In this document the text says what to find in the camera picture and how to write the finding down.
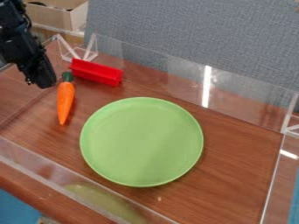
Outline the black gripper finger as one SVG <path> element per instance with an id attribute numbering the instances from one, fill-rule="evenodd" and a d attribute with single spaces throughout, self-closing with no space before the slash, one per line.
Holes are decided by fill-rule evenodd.
<path id="1" fill-rule="evenodd" d="M 28 85 L 36 84 L 38 88 L 56 85 L 56 73 L 42 47 L 38 47 L 37 51 L 25 56 L 16 65 Z"/>

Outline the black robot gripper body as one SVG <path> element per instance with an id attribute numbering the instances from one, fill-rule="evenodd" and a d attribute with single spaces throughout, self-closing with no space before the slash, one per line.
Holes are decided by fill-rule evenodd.
<path id="1" fill-rule="evenodd" d="M 0 18 L 0 56 L 18 67 L 38 64 L 40 48 L 25 19 Z"/>

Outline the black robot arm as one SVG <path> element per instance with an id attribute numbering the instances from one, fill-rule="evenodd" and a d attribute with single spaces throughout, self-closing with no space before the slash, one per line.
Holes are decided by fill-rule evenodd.
<path id="1" fill-rule="evenodd" d="M 28 85 L 49 88 L 56 84 L 56 74 L 30 28 L 22 0 L 0 0 L 0 57 L 16 64 Z"/>

